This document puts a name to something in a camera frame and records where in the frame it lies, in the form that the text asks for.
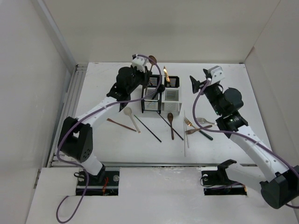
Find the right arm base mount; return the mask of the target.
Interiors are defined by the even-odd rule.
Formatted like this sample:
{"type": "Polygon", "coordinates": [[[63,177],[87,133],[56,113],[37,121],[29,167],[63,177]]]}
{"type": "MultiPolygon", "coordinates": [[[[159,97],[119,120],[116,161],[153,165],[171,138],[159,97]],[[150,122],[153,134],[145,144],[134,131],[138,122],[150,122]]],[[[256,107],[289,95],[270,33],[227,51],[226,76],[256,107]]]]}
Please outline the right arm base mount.
{"type": "Polygon", "coordinates": [[[216,167],[201,169],[200,184],[205,196],[247,196],[246,187],[227,176],[226,169],[232,164],[236,164],[236,161],[230,159],[216,167]]]}

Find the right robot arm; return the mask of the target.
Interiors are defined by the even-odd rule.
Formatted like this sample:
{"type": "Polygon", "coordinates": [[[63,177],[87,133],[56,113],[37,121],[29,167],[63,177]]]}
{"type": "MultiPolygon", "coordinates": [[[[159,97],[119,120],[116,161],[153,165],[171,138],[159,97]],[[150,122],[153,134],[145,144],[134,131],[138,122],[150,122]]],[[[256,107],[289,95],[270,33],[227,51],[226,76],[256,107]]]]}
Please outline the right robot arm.
{"type": "Polygon", "coordinates": [[[235,88],[226,90],[220,84],[224,73],[220,66],[204,69],[205,81],[190,77],[192,92],[205,95],[218,115],[218,130],[238,145],[258,166],[258,174],[251,173],[234,160],[218,165],[216,178],[220,183],[244,184],[261,193],[264,201],[274,209],[290,207],[289,202],[299,196],[299,167],[291,166],[269,150],[253,132],[248,122],[238,112],[244,103],[235,88]]]}

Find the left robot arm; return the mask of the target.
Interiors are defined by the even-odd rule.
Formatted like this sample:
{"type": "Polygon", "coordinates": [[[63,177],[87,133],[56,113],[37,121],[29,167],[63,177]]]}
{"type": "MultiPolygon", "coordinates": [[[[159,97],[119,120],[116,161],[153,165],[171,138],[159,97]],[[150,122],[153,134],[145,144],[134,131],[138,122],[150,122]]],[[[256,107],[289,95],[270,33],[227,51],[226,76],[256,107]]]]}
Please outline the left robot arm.
{"type": "Polygon", "coordinates": [[[69,164],[85,169],[86,176],[92,184],[102,184],[106,168],[93,152],[93,129],[131,102],[131,93],[139,85],[145,86],[151,74],[147,69],[142,72],[133,66],[120,68],[116,82],[98,105],[76,118],[67,117],[63,122],[57,145],[59,160],[62,160],[60,152],[73,158],[75,161],[70,161],[69,164]]]}

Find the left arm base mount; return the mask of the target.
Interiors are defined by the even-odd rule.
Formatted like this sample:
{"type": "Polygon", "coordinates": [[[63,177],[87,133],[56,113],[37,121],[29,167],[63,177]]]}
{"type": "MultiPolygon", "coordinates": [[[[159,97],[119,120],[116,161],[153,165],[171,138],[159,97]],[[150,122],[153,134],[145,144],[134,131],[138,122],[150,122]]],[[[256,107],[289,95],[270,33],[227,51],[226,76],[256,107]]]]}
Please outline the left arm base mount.
{"type": "MultiPolygon", "coordinates": [[[[86,173],[80,169],[74,173],[77,178],[75,189],[76,196],[81,196],[86,187],[86,173]]],[[[104,176],[98,179],[96,176],[89,175],[89,183],[85,196],[118,196],[119,194],[120,170],[118,168],[107,168],[104,176]]]]}

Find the silver fork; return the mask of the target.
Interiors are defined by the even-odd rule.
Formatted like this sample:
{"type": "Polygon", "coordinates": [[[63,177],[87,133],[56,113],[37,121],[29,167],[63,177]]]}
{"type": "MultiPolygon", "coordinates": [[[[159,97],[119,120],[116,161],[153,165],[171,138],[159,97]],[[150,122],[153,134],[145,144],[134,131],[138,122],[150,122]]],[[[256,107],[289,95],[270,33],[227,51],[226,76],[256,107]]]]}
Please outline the silver fork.
{"type": "Polygon", "coordinates": [[[196,121],[200,124],[217,125],[216,123],[210,122],[210,121],[206,120],[205,118],[196,118],[196,121]]]}

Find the copper round spoon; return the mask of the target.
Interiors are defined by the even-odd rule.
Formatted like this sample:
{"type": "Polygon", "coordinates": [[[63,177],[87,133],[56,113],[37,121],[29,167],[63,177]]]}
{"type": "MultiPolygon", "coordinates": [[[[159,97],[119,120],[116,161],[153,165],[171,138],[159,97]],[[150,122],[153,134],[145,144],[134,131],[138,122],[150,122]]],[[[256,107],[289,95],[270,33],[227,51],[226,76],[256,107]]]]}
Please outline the copper round spoon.
{"type": "Polygon", "coordinates": [[[150,56],[149,56],[149,62],[150,62],[150,64],[151,64],[150,71],[152,71],[152,68],[153,68],[153,66],[155,66],[155,64],[157,63],[157,60],[156,60],[156,58],[155,58],[153,55],[150,55],[150,56]]]}

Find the black round spoon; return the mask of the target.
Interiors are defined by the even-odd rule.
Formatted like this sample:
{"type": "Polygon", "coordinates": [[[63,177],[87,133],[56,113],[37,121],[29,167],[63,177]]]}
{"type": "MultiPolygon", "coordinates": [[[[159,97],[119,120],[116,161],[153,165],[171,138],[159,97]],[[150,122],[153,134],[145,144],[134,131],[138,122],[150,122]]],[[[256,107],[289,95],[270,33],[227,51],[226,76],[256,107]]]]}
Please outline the black round spoon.
{"type": "Polygon", "coordinates": [[[155,97],[159,94],[159,93],[162,93],[165,91],[165,86],[163,84],[159,85],[156,93],[152,96],[152,99],[151,100],[154,100],[155,97]]]}

